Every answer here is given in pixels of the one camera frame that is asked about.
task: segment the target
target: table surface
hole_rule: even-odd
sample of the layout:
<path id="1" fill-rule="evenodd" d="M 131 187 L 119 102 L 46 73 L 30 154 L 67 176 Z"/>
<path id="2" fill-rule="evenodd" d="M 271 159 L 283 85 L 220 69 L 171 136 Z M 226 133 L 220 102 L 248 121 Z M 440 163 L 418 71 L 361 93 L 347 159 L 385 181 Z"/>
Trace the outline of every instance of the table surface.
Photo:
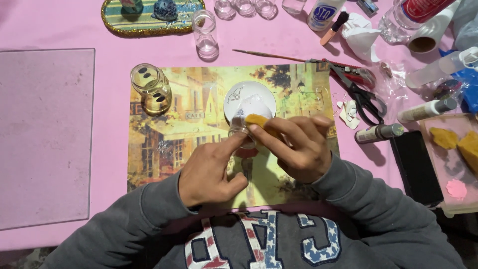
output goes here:
<path id="1" fill-rule="evenodd" d="M 205 0 L 213 10 L 214 2 Z M 392 1 L 377 2 L 379 14 L 371 19 L 374 27 L 390 8 Z M 276 2 L 278 15 L 265 20 L 256 15 L 231 21 L 217 19 L 220 55 L 206 63 L 196 54 L 191 34 L 126 39 L 114 36 L 103 25 L 101 1 L 62 1 L 62 5 L 42 1 L 3 1 L 0 3 L 0 50 L 95 48 L 95 94 L 91 157 L 90 216 L 105 210 L 126 193 L 128 166 L 128 124 L 130 102 L 130 70 L 147 62 L 158 67 L 241 66 L 286 64 L 288 60 L 245 55 L 231 49 L 267 52 L 297 58 L 327 57 L 329 60 L 362 66 L 337 34 L 327 47 L 319 45 L 320 37 L 306 25 L 305 19 L 314 1 L 309 0 L 298 17 L 292 17 Z M 355 1 L 348 1 L 349 12 L 363 12 Z M 440 44 L 450 49 L 453 37 L 448 30 Z M 390 46 L 381 37 L 377 41 L 377 55 L 381 59 L 404 62 L 420 68 L 439 58 L 438 51 L 425 55 L 411 55 L 403 45 Z M 332 94 L 344 93 L 335 80 L 330 80 Z M 422 103 L 418 95 L 409 91 L 407 105 Z M 351 130 L 336 117 L 341 157 L 373 172 L 391 187 L 403 190 L 402 180 L 389 142 L 359 146 Z M 361 122 L 358 129 L 368 126 Z M 0 251 L 55 246 L 61 243 L 86 221 L 41 225 L 0 231 Z"/>

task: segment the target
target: sweatshirt sleeve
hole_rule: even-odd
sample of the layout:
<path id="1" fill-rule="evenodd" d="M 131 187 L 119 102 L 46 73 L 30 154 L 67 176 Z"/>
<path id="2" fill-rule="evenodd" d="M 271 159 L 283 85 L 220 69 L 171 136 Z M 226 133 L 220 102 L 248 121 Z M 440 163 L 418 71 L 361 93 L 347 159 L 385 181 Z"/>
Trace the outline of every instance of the sweatshirt sleeve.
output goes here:
<path id="1" fill-rule="evenodd" d="M 371 236 L 362 242 L 401 268 L 465 268 L 436 216 L 370 171 L 332 156 L 312 187 Z"/>
<path id="2" fill-rule="evenodd" d="M 77 229 L 41 266 L 53 268 L 120 268 L 174 219 L 194 214 L 178 192 L 180 172 L 122 196 Z"/>

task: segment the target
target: black phone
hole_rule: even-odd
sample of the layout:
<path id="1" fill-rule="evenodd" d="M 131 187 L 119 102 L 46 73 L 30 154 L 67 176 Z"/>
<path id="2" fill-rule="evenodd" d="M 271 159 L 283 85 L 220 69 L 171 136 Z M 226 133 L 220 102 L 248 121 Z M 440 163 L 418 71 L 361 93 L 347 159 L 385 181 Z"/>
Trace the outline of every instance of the black phone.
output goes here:
<path id="1" fill-rule="evenodd" d="M 422 132 L 406 132 L 391 138 L 390 143 L 405 193 L 416 202 L 429 207 L 435 207 L 442 202 L 443 194 Z"/>

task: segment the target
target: makeup brush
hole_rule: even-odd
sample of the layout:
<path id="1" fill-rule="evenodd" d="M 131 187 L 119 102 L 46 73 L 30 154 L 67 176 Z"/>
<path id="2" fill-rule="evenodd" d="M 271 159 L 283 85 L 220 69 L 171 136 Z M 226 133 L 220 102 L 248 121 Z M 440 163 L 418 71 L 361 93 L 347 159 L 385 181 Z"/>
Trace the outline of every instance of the makeup brush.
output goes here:
<path id="1" fill-rule="evenodd" d="M 340 27 L 342 27 L 342 25 L 346 23 L 347 21 L 348 21 L 348 13 L 345 11 L 342 11 L 340 15 L 338 16 L 337 20 L 335 21 L 335 23 L 332 25 L 332 27 L 330 27 L 328 32 L 322 37 L 322 39 L 320 39 L 320 45 L 325 46 L 330 41 L 330 39 L 334 37 L 335 33 L 338 32 Z"/>

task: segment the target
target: jar with black dots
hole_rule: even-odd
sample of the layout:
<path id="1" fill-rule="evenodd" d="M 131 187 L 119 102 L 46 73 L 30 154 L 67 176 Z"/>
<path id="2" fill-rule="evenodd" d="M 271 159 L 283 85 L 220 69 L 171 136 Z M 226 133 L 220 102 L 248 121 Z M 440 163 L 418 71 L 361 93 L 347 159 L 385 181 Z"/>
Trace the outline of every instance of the jar with black dots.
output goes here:
<path id="1" fill-rule="evenodd" d="M 141 95 L 141 106 L 150 116 L 164 114 L 171 106 L 171 87 L 161 69 L 139 64 L 131 70 L 131 84 Z"/>

